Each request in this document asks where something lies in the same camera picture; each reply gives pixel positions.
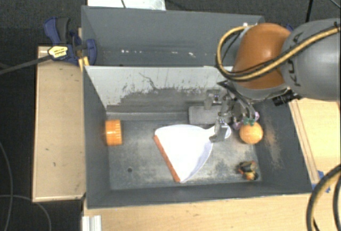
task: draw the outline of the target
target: orange cloth edge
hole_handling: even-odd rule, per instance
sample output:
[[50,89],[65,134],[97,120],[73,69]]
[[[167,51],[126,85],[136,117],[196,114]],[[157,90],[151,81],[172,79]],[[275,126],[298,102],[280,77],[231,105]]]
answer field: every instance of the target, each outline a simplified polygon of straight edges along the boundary
[[172,163],[170,162],[170,160],[169,160],[167,154],[165,153],[165,150],[164,150],[164,148],[163,148],[163,146],[162,146],[162,144],[161,144],[161,142],[160,142],[160,140],[159,140],[159,138],[157,136],[154,136],[154,141],[155,141],[156,146],[160,150],[161,155],[164,158],[164,160],[165,160],[165,162],[166,162],[166,164],[167,164],[167,166],[168,166],[168,168],[170,170],[170,173],[173,176],[174,181],[180,182],[180,178],[177,175],[175,169],[173,168]]

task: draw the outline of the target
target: wooden panel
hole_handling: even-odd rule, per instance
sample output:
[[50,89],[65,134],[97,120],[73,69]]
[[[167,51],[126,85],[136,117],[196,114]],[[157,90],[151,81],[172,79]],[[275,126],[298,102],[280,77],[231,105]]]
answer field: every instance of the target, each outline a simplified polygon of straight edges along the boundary
[[[47,55],[40,47],[38,56]],[[33,201],[70,200],[85,193],[82,76],[66,62],[37,67]]]

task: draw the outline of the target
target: gray bin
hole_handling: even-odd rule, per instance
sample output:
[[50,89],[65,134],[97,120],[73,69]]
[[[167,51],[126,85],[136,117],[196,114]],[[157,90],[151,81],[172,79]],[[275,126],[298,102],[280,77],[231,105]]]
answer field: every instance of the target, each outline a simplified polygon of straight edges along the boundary
[[[157,28],[152,27],[152,31],[145,24],[153,20],[153,14],[158,17],[161,13],[83,8],[83,38],[96,40],[99,49],[96,64],[103,65],[86,67],[83,74],[88,207],[309,193],[311,182],[289,107],[275,107],[272,101],[255,105],[261,115],[259,123],[264,129],[264,139],[260,143],[254,146],[243,144],[238,133],[233,132],[228,140],[214,144],[207,163],[191,180],[184,184],[173,181],[153,141],[154,130],[163,125],[188,123],[188,107],[203,105],[206,91],[218,90],[217,82],[224,80],[212,67],[218,39],[231,27],[263,19],[258,16],[183,12],[188,27],[201,20],[199,25],[205,22],[203,28],[213,29],[212,32],[202,30],[198,36],[193,31],[184,35],[183,28],[176,31],[181,12],[163,12],[164,19],[158,21],[158,28],[166,28],[173,37],[177,37],[172,48],[165,46],[165,49],[159,48],[158,44],[162,44],[163,38],[170,39],[163,35],[162,30],[153,39],[153,31]],[[116,29],[113,33],[117,33],[119,26],[128,29],[127,25],[133,28],[130,35],[125,36],[123,31],[107,39],[110,31]],[[132,52],[131,49],[139,43],[138,38],[144,38],[145,44],[149,42],[153,50],[164,52],[147,53],[146,57],[144,50],[142,53]],[[177,45],[176,41],[181,38],[187,40],[181,40]],[[120,51],[124,40],[128,53]],[[195,40],[198,41],[197,47],[183,46]],[[178,54],[170,53],[176,49]],[[133,57],[134,54],[140,54],[140,58]],[[104,143],[104,123],[110,118],[122,120],[121,146],[108,147]],[[257,181],[246,181],[236,172],[238,163],[248,160],[258,163],[260,178]]]

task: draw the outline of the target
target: black carpet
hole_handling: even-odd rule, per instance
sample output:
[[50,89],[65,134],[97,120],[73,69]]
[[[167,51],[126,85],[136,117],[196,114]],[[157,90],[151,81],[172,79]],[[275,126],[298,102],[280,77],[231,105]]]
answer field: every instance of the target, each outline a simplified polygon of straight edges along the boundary
[[[0,63],[15,65],[36,57],[37,46],[48,43],[43,22],[69,17],[80,26],[80,6],[86,0],[0,0]],[[305,22],[308,0],[166,0],[169,10],[260,14],[266,21],[293,27]],[[315,0],[311,20],[340,17],[328,0]],[[0,76],[0,142],[11,163],[14,193],[30,197],[35,114],[35,69]],[[0,154],[0,194],[8,194],[9,176]],[[0,198],[0,230],[5,226],[8,198]],[[80,230],[81,203],[44,203],[53,230]],[[24,200],[14,200],[9,230],[48,230],[44,213]]]

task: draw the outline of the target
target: blue clamp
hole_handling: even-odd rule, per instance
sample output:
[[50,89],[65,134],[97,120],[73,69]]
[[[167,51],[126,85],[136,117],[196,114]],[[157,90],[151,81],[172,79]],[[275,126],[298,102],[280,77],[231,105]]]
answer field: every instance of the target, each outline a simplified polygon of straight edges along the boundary
[[86,44],[82,44],[82,39],[76,31],[68,30],[69,21],[69,18],[51,17],[44,22],[45,35],[53,44],[53,47],[48,51],[51,59],[66,61],[77,66],[78,59],[81,57],[76,52],[82,50],[82,55],[87,55],[89,64],[94,65],[97,57],[95,40],[88,39]]

